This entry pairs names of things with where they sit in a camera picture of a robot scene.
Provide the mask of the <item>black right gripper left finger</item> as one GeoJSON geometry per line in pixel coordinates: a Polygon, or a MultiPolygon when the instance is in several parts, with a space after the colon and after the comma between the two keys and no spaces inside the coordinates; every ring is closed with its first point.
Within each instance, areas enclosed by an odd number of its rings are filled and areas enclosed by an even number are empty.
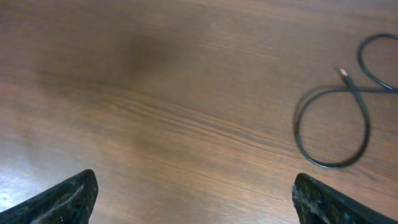
{"type": "Polygon", "coordinates": [[[97,196],[96,175],[86,169],[1,212],[1,223],[88,224],[97,196]]]}

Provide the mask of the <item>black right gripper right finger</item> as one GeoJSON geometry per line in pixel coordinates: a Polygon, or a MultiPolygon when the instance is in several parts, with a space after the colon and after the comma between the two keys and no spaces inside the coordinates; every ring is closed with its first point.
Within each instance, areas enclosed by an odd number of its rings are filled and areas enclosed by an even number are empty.
{"type": "Polygon", "coordinates": [[[304,173],[296,176],[292,201],[301,224],[397,224],[304,173]]]}

